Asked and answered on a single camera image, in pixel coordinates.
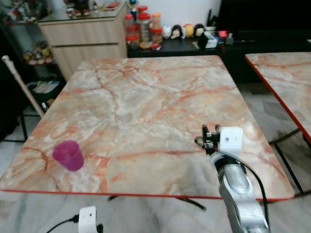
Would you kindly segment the purple plastic cup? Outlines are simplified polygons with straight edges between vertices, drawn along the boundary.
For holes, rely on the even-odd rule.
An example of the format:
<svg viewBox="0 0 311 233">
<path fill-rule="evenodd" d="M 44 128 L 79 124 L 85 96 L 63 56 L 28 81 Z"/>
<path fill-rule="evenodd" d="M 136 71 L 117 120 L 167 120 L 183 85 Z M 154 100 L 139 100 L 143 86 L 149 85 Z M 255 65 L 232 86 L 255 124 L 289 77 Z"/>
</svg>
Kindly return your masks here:
<svg viewBox="0 0 311 233">
<path fill-rule="evenodd" d="M 78 171 L 84 166 L 84 156 L 78 142 L 67 140 L 58 144 L 52 153 L 53 159 L 69 171 Z"/>
</svg>

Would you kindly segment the black television console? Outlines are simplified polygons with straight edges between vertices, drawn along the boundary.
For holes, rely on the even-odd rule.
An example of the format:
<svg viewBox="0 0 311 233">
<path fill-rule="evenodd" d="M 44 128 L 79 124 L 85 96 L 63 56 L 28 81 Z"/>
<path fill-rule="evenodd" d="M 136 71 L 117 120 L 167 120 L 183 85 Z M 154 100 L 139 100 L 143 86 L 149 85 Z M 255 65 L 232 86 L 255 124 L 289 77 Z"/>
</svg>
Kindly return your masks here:
<svg viewBox="0 0 311 233">
<path fill-rule="evenodd" d="M 262 80 L 247 62 L 246 54 L 311 51 L 309 30 L 234 33 L 233 38 L 233 45 L 222 44 L 215 49 L 203 50 L 196 48 L 190 38 L 167 38 L 163 40 L 159 50 L 129 50 L 127 57 L 218 55 L 235 83 L 260 83 Z"/>
</svg>

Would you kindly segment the small white box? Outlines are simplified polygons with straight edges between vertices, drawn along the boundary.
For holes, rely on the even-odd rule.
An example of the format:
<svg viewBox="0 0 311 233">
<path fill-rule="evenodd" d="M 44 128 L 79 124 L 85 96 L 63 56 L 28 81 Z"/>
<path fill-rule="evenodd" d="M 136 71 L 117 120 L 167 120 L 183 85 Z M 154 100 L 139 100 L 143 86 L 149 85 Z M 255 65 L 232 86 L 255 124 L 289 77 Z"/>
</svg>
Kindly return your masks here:
<svg viewBox="0 0 311 233">
<path fill-rule="evenodd" d="M 207 37 L 205 37 L 205 39 L 206 39 L 206 42 L 204 45 L 205 49 L 213 49 L 218 46 L 219 38 L 211 37 L 211 35 L 208 35 Z"/>
</svg>

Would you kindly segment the black-haired toy figurine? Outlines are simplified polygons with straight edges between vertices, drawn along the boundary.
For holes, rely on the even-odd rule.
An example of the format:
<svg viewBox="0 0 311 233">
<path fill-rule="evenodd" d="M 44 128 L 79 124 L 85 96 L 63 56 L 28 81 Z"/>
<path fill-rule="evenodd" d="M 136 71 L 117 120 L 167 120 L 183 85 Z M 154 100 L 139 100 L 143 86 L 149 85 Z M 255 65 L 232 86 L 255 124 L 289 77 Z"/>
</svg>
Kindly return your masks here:
<svg viewBox="0 0 311 233">
<path fill-rule="evenodd" d="M 171 29 L 170 39 L 180 39 L 182 37 L 182 27 L 180 25 L 173 25 Z"/>
<path fill-rule="evenodd" d="M 201 37 L 205 32 L 205 26 L 204 24 L 196 24 L 194 27 L 194 37 L 199 38 Z"/>
</svg>

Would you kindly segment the small red-lidded jar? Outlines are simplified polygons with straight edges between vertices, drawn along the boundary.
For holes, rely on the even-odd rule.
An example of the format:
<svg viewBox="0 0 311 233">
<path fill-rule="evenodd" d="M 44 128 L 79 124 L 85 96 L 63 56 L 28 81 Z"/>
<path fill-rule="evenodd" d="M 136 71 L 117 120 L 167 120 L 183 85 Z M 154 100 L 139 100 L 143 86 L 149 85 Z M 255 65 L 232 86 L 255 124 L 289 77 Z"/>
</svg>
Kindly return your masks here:
<svg viewBox="0 0 311 233">
<path fill-rule="evenodd" d="M 151 28 L 151 36 L 153 44 L 162 44 L 163 40 L 163 29 L 162 27 Z"/>
<path fill-rule="evenodd" d="M 128 35 L 126 37 L 126 46 L 129 51 L 138 50 L 138 36 L 137 35 Z"/>
</svg>

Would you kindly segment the large red-lidded clear jar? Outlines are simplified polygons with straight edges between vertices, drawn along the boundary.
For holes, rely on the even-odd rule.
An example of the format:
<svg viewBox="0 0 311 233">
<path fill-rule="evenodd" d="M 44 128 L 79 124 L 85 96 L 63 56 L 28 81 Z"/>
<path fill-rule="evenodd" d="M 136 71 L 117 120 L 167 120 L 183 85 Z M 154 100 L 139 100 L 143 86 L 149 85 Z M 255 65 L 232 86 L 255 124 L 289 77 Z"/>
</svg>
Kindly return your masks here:
<svg viewBox="0 0 311 233">
<path fill-rule="evenodd" d="M 151 19 L 148 13 L 138 13 L 138 42 L 140 44 L 151 43 Z"/>
</svg>

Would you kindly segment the orange-lidded snack jar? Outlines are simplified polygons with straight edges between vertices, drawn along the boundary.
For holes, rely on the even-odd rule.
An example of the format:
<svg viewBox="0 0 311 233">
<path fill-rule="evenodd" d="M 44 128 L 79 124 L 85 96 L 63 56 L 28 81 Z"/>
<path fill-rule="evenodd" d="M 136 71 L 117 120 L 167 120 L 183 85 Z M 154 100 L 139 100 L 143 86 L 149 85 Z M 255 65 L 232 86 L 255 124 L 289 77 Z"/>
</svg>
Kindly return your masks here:
<svg viewBox="0 0 311 233">
<path fill-rule="evenodd" d="M 161 29 L 161 13 L 153 13 L 152 14 L 152 23 L 151 23 L 151 29 Z"/>
</svg>

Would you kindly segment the black television screen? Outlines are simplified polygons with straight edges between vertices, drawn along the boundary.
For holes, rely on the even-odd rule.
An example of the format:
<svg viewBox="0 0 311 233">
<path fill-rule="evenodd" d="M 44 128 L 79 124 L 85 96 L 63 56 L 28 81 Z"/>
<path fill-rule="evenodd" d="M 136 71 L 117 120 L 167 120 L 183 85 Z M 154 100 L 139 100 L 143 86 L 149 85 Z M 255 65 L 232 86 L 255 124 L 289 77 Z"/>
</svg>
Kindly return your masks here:
<svg viewBox="0 0 311 233">
<path fill-rule="evenodd" d="M 309 31 L 304 0 L 222 0 L 220 31 Z"/>
</svg>

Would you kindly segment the slim red-lidded clear jar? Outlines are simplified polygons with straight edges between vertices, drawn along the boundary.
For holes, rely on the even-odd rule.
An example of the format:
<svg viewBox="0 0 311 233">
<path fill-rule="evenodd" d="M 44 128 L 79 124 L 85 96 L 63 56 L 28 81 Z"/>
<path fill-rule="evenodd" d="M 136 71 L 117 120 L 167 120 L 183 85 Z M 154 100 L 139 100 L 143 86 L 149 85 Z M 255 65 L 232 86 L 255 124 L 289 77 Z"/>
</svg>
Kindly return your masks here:
<svg viewBox="0 0 311 233">
<path fill-rule="evenodd" d="M 136 23 L 132 14 L 126 14 L 124 16 L 124 30 L 126 33 L 126 37 L 136 36 Z"/>
</svg>

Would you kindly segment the blue standing figurine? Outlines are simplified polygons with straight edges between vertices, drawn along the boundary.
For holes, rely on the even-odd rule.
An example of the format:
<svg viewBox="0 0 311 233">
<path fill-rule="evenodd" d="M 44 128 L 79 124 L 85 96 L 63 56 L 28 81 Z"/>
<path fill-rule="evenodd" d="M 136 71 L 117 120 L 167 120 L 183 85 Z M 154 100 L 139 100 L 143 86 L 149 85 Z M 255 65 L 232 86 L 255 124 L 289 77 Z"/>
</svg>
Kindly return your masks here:
<svg viewBox="0 0 311 233">
<path fill-rule="evenodd" d="M 133 17 L 133 20 L 136 20 L 138 15 L 137 10 L 138 0 L 129 0 L 129 4 L 130 4 L 130 14 Z"/>
</svg>

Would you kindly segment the light wooden drawer cabinet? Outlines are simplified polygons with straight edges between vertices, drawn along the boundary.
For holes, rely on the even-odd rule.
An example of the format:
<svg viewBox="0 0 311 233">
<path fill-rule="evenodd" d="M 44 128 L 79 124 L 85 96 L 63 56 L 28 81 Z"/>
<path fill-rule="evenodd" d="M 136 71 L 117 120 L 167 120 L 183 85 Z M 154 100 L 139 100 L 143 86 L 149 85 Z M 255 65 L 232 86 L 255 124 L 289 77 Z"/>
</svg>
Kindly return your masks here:
<svg viewBox="0 0 311 233">
<path fill-rule="evenodd" d="M 69 18 L 58 10 L 38 23 L 65 80 L 84 61 L 126 58 L 124 17 L 129 4 L 121 0 L 113 11 L 92 11 L 87 17 Z"/>
</svg>

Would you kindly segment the dark basket with papers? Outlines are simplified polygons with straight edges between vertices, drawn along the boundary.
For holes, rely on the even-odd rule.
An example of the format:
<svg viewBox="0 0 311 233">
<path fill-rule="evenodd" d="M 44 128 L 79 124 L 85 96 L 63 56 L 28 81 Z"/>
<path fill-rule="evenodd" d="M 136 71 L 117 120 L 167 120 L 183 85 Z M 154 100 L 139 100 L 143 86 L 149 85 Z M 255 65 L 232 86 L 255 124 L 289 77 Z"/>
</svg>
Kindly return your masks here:
<svg viewBox="0 0 311 233">
<path fill-rule="evenodd" d="M 61 81 L 39 81 L 26 84 L 31 95 L 37 101 L 38 106 L 42 111 L 48 111 L 53 101 L 58 97 L 62 89 L 64 89 L 64 82 Z"/>
</svg>

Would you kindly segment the small red tray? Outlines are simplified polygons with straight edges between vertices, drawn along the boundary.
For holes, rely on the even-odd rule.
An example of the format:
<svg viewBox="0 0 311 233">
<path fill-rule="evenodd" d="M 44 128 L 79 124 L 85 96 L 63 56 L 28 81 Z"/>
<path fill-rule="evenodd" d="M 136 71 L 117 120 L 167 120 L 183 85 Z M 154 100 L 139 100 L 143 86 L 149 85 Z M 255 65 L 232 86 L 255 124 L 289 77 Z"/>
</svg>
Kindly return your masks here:
<svg viewBox="0 0 311 233">
<path fill-rule="evenodd" d="M 119 6 L 122 5 L 122 2 L 120 1 L 114 1 L 114 2 L 110 2 L 110 3 L 107 3 L 104 7 L 103 7 L 103 10 L 104 11 L 113 11 L 115 9 L 117 9 Z"/>
</svg>

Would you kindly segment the light wooden stick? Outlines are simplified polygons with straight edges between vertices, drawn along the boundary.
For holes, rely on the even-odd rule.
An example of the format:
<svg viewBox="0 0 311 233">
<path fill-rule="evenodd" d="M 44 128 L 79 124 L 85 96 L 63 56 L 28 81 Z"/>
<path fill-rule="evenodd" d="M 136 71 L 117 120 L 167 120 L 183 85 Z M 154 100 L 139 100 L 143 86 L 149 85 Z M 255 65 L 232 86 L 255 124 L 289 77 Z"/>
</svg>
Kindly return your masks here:
<svg viewBox="0 0 311 233">
<path fill-rule="evenodd" d="M 10 57 L 8 55 L 3 55 L 1 59 L 6 64 L 7 68 L 9 69 L 9 71 L 13 74 L 14 79 L 16 80 L 18 85 L 21 87 L 21 89 L 24 92 L 24 94 L 27 96 L 29 102 L 33 106 L 33 108 L 36 111 L 36 113 L 38 113 L 38 115 L 40 117 L 43 117 L 44 116 L 44 111 L 42 111 L 42 109 L 39 106 L 37 100 L 33 97 L 31 92 L 29 91 L 28 87 L 23 82 L 22 77 L 20 76 L 20 74 L 18 73 L 16 67 L 14 66 L 14 62 L 11 61 L 11 59 L 10 59 Z"/>
</svg>

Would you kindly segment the colourful shelf toy cluster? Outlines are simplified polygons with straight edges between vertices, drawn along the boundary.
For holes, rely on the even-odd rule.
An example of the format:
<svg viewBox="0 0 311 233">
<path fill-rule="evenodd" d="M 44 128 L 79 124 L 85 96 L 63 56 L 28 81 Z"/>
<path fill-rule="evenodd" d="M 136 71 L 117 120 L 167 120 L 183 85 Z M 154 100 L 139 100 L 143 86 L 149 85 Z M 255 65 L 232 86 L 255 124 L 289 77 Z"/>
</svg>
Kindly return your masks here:
<svg viewBox="0 0 311 233">
<path fill-rule="evenodd" d="M 49 65 L 54 62 L 53 53 L 45 41 L 33 44 L 33 49 L 27 50 L 23 58 L 29 65 Z"/>
</svg>

